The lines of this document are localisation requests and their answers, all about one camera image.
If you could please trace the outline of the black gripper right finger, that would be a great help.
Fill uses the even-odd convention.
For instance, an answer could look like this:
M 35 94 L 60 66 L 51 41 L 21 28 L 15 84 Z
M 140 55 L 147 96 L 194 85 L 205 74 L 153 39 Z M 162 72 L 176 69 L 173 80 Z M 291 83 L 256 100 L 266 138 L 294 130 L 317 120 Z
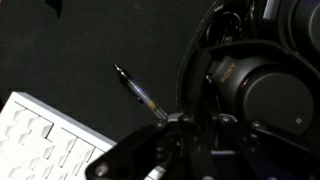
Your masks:
M 320 180 L 318 145 L 262 121 L 245 125 L 229 114 L 217 121 L 256 180 Z

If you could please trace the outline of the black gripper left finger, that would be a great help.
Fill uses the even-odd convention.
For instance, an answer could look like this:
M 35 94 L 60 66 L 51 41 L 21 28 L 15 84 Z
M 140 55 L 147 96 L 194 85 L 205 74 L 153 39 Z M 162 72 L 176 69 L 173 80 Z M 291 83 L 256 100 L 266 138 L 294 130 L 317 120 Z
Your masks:
M 201 180 L 207 175 L 207 144 L 199 126 L 183 115 L 142 126 L 95 159 L 87 180 L 144 180 L 163 168 L 159 180 Z

